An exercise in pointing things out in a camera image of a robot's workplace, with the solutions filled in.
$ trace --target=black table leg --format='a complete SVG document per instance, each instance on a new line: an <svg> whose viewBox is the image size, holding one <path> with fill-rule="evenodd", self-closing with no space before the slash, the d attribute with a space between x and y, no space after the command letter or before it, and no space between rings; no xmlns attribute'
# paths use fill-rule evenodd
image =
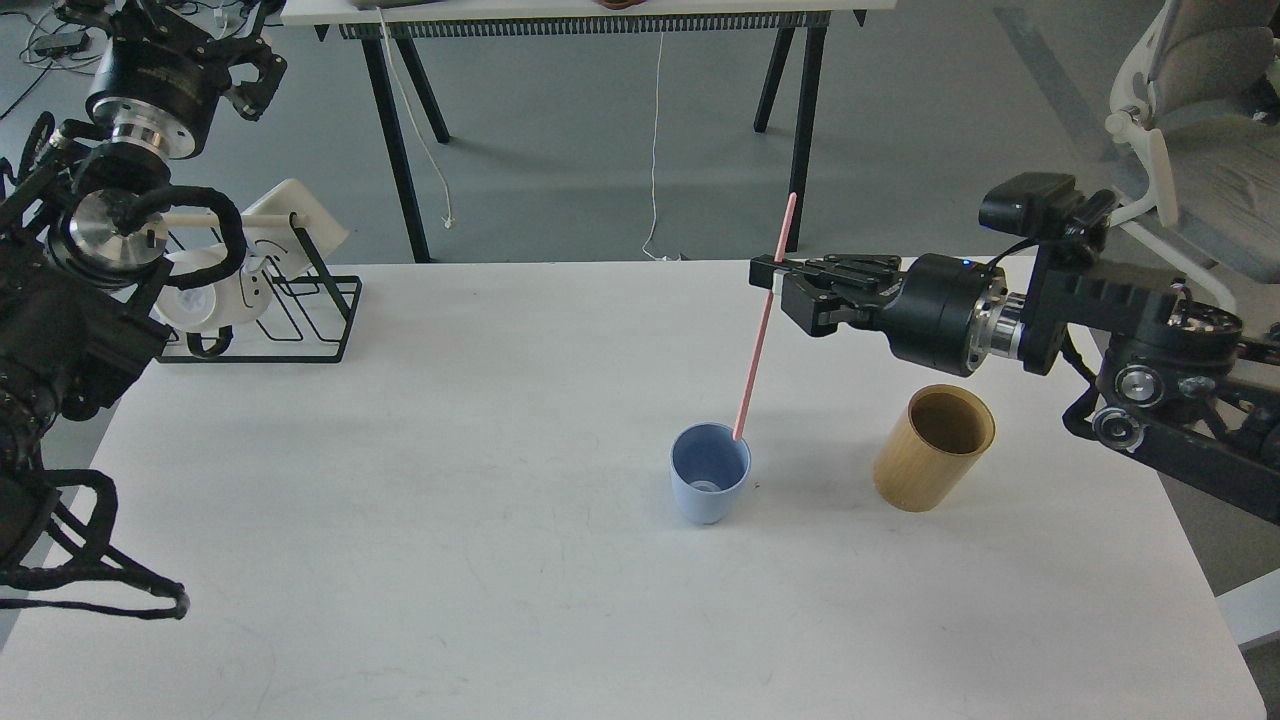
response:
<svg viewBox="0 0 1280 720"><path fill-rule="evenodd" d="M787 251L795 252L800 241L800 215L804 210L804 186L809 177L809 149L813 145L813 118L818 109L818 78L822 74L822 47L827 28L812 27L805 36L804 70L800 76L800 110L796 113L796 140L791 150L791 192L796 193L796 211L791 218Z"/></svg>
<svg viewBox="0 0 1280 720"><path fill-rule="evenodd" d="M449 142L449 128L444 126L444 115L440 114L440 106L435 102L435 92L431 92L431 83L426 81L426 70L422 69L422 59L417 55L417 46L413 45L413 38L398 37L396 38L396 46L399 47L401 58L404 58L404 67L408 68L408 77L413 81L413 90L417 91L417 99L422 102L422 109L426 110L426 119L431 123L431 132L435 133L435 141L440 145L447 145Z"/></svg>
<svg viewBox="0 0 1280 720"><path fill-rule="evenodd" d="M401 135L399 115L396 114L396 99L392 96L392 81L387 74L381 41L361 40L360 45L365 50L369 82L374 86L374 102L378 105L378 119L383 124L383 140L387 141L387 155L392 161L396 193L399 196L401 213L404 215L404 229L408 231L413 261L430 263L431 252L426 247L426 231L422 229L417 191L413 190L413 176L410 174L408 156L404 154L404 136Z"/></svg>
<svg viewBox="0 0 1280 720"><path fill-rule="evenodd" d="M755 108L755 132L764 132L769 124L773 99L778 96L778 82L782 81L782 68L787 64L787 53L791 51L791 38L795 33L794 27L778 28L778 37L773 41L773 56L769 58L769 72L764 76L764 90L760 91L760 104Z"/></svg>

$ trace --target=pink straw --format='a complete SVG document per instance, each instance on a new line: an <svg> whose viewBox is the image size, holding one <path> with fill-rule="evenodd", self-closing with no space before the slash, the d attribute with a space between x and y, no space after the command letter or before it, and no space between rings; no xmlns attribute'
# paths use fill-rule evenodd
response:
<svg viewBox="0 0 1280 720"><path fill-rule="evenodd" d="M787 236L791 234L791 218L796 213L796 193L787 197L787 211L782 215L782 233L778 234L778 249L773 261L781 263L787 251ZM755 387L755 370L760 366L760 351L764 350L764 329L769 327L769 310L773 309L773 287L764 297L764 311L760 313L760 329L755 333L755 351L751 352L751 368L746 372L746 388L742 389L742 404L737 406L737 420L733 423L733 442L742 439L742 427L746 425L746 407L751 405L751 388Z"/></svg>

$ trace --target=white desk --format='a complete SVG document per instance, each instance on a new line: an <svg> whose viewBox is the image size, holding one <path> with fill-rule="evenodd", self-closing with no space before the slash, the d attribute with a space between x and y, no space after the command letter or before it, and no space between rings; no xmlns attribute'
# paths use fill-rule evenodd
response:
<svg viewBox="0 0 1280 720"><path fill-rule="evenodd" d="M818 82L822 76L822 54L831 13L852 12L861 24L867 19L868 10L890 10L896 5L897 0L649 0L626 10L609 10L593 0L449 0L396 8L385 10L384 14L389 35L396 40L419 102L435 140L442 143L449 142L452 136L413 45L415 38L777 28L764 88L753 122L755 132L763 133L773 111L773 101L777 97L795 31L804 28L804 65L800 73L800 101L796 109L788 182L788 192L795 192L797 196L791 237L787 241L787 250L794 251L799 243L800 220L804 214L809 152L818 106ZM387 59L380 45L383 31L378 13L356 10L346 0L289 0L280 18L289 26L315 26L321 40L330 24L338 24L343 37L361 41L410 249L415 261L429 263L431 252L417 206L408 156L404 152L397 104L392 97Z"/></svg>
<svg viewBox="0 0 1280 720"><path fill-rule="evenodd" d="M998 438L913 515L872 459L948 378L778 313L750 486L701 528L667 454L732 420L746 263L358 272L340 365L129 391L95 466L191 614L23 612L0 716L1263 716L1156 475L1059 424L1065 364L957 380Z"/></svg>

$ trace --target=gray office chair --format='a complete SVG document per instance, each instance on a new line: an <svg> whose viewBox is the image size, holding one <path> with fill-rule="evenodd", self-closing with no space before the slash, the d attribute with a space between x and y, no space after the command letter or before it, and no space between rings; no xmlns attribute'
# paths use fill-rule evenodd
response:
<svg viewBox="0 0 1280 720"><path fill-rule="evenodd" d="M1207 255L1210 265L1280 283L1280 128L1231 105L1276 60L1267 23L1277 5L1167 0L1111 88L1106 128L1116 143L1133 149L1120 163L1116 188L1134 199L1112 224L1203 284L1228 310L1234 309L1230 291L1176 242ZM1162 128L1190 105L1211 111ZM1138 222L1152 213L1158 234Z"/></svg>

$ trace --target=floor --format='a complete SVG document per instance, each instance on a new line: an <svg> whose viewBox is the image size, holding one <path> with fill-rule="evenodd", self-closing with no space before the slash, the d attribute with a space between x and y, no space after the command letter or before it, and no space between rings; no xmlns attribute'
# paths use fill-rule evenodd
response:
<svg viewBox="0 0 1280 720"><path fill-rule="evenodd" d="M865 27L836 15L801 251L995 254L1014 240L975 222L995 184L1051 170L1075 174L1085 191L1106 187L1116 158L1102 131L1107 94L1160 5L901 0ZM0 12L45 8L17 0ZM27 31L23 18L0 17L5 47L20 47ZM289 69L265 117L248 123L224 106L205 152L173 165L174 182L220 188L243 206L300 178L352 231L333 263L411 261L360 45L284 27L270 29L270 44ZM654 152L653 254L765 251L785 201L801 56L797 36L769 129L756 135L771 46L768 32L420 41L454 135L430 143L448 178L452 229L440 222L439 179L422 149L408 146L431 254L445 263L646 260ZM36 74L0 59L0 102ZM3 154L17 156L41 110L82 117L88 83L44 78L0 120ZM1124 238L1112 242L1112 258L1155 263ZM1274 293L1249 300L1256 327L1276 319ZM46 457L84 465L104 428L105 418L60 424ZM1280 528L1174 480L1166 489L1215 593L1280 568ZM1280 697L1280 653L1251 655L1260 685Z"/></svg>

